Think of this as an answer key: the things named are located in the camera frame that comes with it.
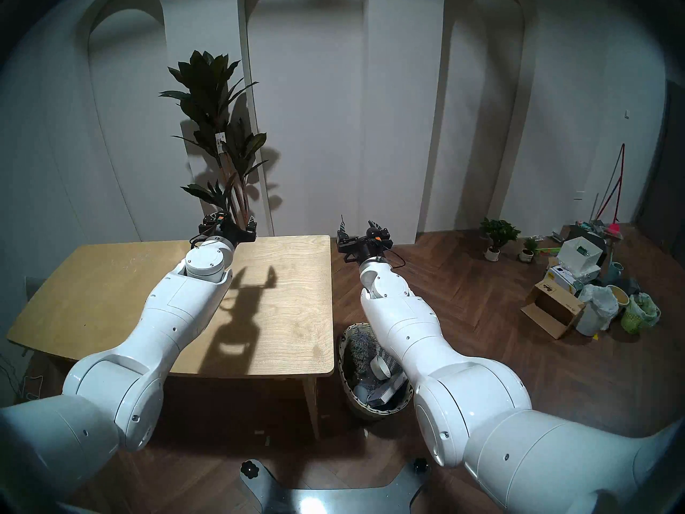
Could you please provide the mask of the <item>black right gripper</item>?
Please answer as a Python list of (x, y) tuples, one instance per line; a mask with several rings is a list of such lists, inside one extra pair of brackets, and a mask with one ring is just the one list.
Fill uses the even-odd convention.
[(378, 223), (368, 220), (367, 236), (349, 236), (342, 215), (340, 219), (337, 250), (344, 256), (344, 263), (362, 264), (368, 260), (377, 260), (393, 248), (390, 232)]

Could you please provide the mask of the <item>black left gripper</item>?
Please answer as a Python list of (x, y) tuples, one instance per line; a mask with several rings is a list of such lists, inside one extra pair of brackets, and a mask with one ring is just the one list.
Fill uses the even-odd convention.
[(238, 227), (231, 219), (217, 219), (198, 226), (199, 236), (203, 240), (225, 240), (231, 245), (252, 243), (256, 240), (257, 222), (250, 216), (245, 229)]

